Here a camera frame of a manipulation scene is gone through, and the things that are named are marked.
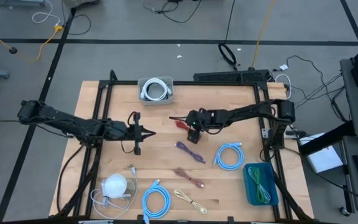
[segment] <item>caster wheel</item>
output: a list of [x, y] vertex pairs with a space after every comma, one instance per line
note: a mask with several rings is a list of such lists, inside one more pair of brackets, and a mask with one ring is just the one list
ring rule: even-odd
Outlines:
[[339, 212], [346, 217], [351, 215], [350, 212], [347, 211], [346, 207], [339, 208]]

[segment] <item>brown cable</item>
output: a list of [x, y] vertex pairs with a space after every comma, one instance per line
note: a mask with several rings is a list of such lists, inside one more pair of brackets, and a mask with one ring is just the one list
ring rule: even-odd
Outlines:
[[176, 169], [173, 170], [175, 172], [176, 175], [180, 176], [180, 177], [183, 177], [183, 178], [186, 178], [188, 179], [191, 183], [193, 183], [194, 185], [196, 185], [196, 187], [198, 188], [204, 188], [204, 183], [202, 180], [200, 179], [194, 179], [194, 178], [191, 178], [184, 169], [182, 169], [181, 167], [178, 167]]

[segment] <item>table leg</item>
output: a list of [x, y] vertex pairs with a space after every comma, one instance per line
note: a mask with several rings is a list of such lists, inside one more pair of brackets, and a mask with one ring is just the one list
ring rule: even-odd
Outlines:
[[343, 136], [355, 136], [354, 127], [352, 121], [347, 121], [337, 128], [327, 132], [326, 134], [311, 140], [310, 142], [301, 145], [299, 152], [302, 156], [308, 156], [314, 152], [320, 151], [321, 149], [330, 146], [340, 140]]

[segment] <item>green cable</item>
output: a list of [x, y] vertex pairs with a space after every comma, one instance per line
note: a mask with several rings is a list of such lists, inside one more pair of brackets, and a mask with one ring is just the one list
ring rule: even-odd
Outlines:
[[248, 168], [248, 174], [255, 181], [256, 187], [256, 196], [260, 203], [268, 204], [272, 199], [270, 194], [266, 191], [266, 189], [260, 184], [260, 171], [256, 167]]

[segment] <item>coiled white cable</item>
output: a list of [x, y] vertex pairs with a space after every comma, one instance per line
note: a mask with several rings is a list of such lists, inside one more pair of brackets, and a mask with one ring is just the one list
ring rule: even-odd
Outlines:
[[[149, 96], [149, 94], [147, 94], [147, 88], [151, 85], [151, 84], [158, 84], [160, 85], [163, 89], [164, 89], [164, 93], [158, 97], [158, 98], [152, 98]], [[166, 96], [171, 95], [172, 91], [168, 88], [167, 84], [165, 84], [164, 81], [162, 81], [161, 79], [158, 78], [151, 78], [149, 80], [146, 81], [146, 83], [144, 83], [144, 86], [142, 88], [142, 92], [140, 93], [140, 98], [144, 99], [145, 97], [151, 101], [160, 101], [163, 100]]]
[[288, 84], [289, 84], [289, 86], [290, 86], [290, 94], [289, 94], [289, 96], [287, 97], [287, 100], [288, 100], [289, 98], [291, 98], [291, 94], [292, 94], [292, 86], [291, 86], [290, 77], [288, 77], [288, 75], [286, 75], [286, 74], [280, 74], [280, 75], [277, 75], [277, 76], [276, 76], [276, 78], [274, 79], [274, 81], [277, 82], [277, 79], [278, 79], [279, 77], [285, 77], [285, 78], [287, 78], [287, 80], [288, 80]]
[[[36, 12], [36, 13], [34, 13], [34, 15], [32, 15], [32, 17], [31, 17], [32, 21], [39, 24], [39, 23], [45, 22], [50, 16], [52, 16], [52, 17], [54, 17], [54, 18], [57, 19], [56, 26], [58, 26], [58, 25], [60, 24], [60, 18], [57, 17], [57, 16], [55, 16], [55, 15], [52, 15], [52, 12], [53, 12], [52, 3], [50, 3], [50, 1], [48, 1], [48, 0], [45, 0], [45, 1], [50, 5], [50, 12], [49, 12], [49, 13], [46, 13], [46, 12]], [[46, 15], [46, 17], [45, 17], [44, 19], [42, 19], [41, 21], [36, 21], [36, 20], [34, 19], [34, 17], [35, 17], [36, 15]]]
[[[118, 205], [116, 205], [116, 204], [114, 204], [114, 203], [111, 203], [109, 200], [106, 200], [106, 202], [99, 202], [99, 201], [97, 201], [95, 198], [96, 198], [99, 194], [101, 194], [102, 191], [99, 190], [99, 189], [94, 189], [94, 190], [91, 192], [90, 197], [91, 197], [91, 200], [92, 200], [93, 209], [95, 210], [96, 213], [98, 213], [98, 214], [99, 214], [100, 216], [102, 216], [103, 218], [107, 218], [107, 219], [112, 219], [112, 220], [113, 220], [113, 219], [117, 219], [117, 218], [121, 217], [121, 215], [125, 214], [125, 213], [128, 211], [128, 209], [129, 209], [129, 208], [132, 206], [132, 204], [134, 203], [135, 198], [136, 198], [136, 193], [137, 193], [137, 177], [136, 177], [135, 167], [131, 167], [131, 172], [132, 172], [132, 174], [133, 174], [134, 177], [135, 177], [135, 184], [136, 184], [136, 186], [135, 186], [135, 193], [134, 193], [134, 196], [133, 196], [133, 198], [132, 198], [132, 201], [129, 203], [129, 200], [127, 199], [127, 205], [126, 205], [125, 207], [120, 207], [120, 206], [118, 206]], [[117, 216], [115, 216], [115, 217], [108, 217], [108, 216], [103, 215], [103, 214], [96, 208], [96, 205], [95, 205], [96, 203], [99, 204], [99, 205], [103, 205], [103, 206], [112, 205], [112, 206], [114, 206], [114, 207], [116, 207], [116, 208], [125, 209], [125, 210], [124, 210], [121, 214], [119, 214], [119, 215], [117, 215]]]
[[197, 203], [197, 202], [194, 202], [191, 198], [189, 198], [182, 190], [180, 189], [175, 189], [173, 191], [173, 193], [175, 194], [176, 197], [180, 198], [180, 199], [183, 199], [187, 202], [190, 202], [194, 208], [200, 212], [201, 214], [206, 214], [207, 212], [207, 209], [206, 207], [204, 207], [203, 205]]

